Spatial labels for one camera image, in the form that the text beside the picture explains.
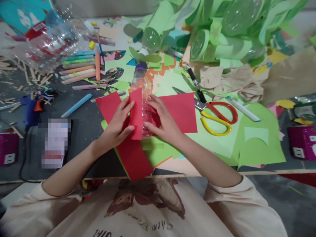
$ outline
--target floor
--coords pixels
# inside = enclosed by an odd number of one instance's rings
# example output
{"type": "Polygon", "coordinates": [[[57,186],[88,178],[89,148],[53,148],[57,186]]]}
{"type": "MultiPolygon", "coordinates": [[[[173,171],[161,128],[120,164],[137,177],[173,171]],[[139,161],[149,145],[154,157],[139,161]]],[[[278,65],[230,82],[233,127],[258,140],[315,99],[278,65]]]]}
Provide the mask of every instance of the floor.
{"type": "MultiPolygon", "coordinates": [[[[255,184],[269,205],[278,212],[289,237],[309,237],[316,233],[316,188],[278,175],[253,175],[248,178],[255,184]]],[[[190,177],[188,179],[196,191],[204,196],[206,178],[190,177]]],[[[16,188],[1,199],[2,209],[16,203],[22,195],[32,191],[36,185],[25,183],[18,188],[16,185],[0,186],[0,193],[4,194],[2,197],[16,188]]]]}

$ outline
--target beige sweatshirt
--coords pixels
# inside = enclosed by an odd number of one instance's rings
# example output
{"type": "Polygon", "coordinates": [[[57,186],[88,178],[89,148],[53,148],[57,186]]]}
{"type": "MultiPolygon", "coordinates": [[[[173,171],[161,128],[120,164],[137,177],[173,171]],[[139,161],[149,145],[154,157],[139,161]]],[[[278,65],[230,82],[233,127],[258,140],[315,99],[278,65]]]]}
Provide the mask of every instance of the beige sweatshirt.
{"type": "Polygon", "coordinates": [[[204,200],[187,179],[108,180],[80,204],[76,191],[52,197],[38,185],[0,221],[8,236],[287,236],[279,215],[244,177],[208,184],[204,200]]]}

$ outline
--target hand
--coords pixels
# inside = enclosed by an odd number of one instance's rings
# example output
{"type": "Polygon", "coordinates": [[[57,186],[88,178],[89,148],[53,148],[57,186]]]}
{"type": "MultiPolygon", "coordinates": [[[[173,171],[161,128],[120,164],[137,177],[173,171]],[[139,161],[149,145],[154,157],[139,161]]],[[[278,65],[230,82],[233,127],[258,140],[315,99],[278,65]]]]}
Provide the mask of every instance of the hand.
{"type": "Polygon", "coordinates": [[[113,118],[102,135],[94,141],[93,150],[95,156],[99,158],[101,155],[117,147],[124,139],[135,129],[134,126],[128,126],[122,131],[124,122],[128,113],[134,106],[134,101],[128,104],[129,96],[119,104],[113,118]]]}
{"type": "Polygon", "coordinates": [[[147,102],[151,105],[158,113],[160,117],[161,126],[157,128],[149,122],[145,122],[144,125],[153,133],[157,134],[166,142],[175,145],[177,141],[183,136],[178,125],[174,121],[172,115],[169,113],[164,102],[157,96],[151,94],[152,101],[147,102]]]}

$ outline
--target gray floor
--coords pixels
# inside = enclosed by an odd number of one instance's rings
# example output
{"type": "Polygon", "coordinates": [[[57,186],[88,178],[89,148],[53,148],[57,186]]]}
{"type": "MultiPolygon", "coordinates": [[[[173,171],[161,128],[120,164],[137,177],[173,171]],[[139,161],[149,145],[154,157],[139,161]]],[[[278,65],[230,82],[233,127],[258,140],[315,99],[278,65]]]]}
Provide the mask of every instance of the gray floor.
{"type": "MultiPolygon", "coordinates": [[[[260,194],[275,209],[289,237],[316,235],[316,188],[278,175],[247,176],[260,194]],[[289,187],[303,193],[295,192],[289,187]]],[[[207,180],[204,177],[188,178],[197,192],[204,196],[207,180]]]]}

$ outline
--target red scissors handle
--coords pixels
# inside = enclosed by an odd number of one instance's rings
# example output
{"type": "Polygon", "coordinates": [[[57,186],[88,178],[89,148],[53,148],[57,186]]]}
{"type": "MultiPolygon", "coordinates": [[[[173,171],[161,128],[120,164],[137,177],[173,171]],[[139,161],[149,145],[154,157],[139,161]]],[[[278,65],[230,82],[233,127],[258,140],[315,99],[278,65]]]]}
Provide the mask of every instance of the red scissors handle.
{"type": "Polygon", "coordinates": [[[210,102],[208,104],[206,104],[206,107],[208,107],[210,110],[212,110],[221,120],[224,120],[225,122],[228,122],[229,124],[234,124],[238,121],[238,113],[236,111],[236,109],[226,103],[226,102],[210,102]],[[226,106],[227,108],[230,109],[231,113],[233,114],[233,120],[229,121],[227,118],[224,117],[224,115],[222,115],[215,107],[214,105],[223,105],[226,106]]]}

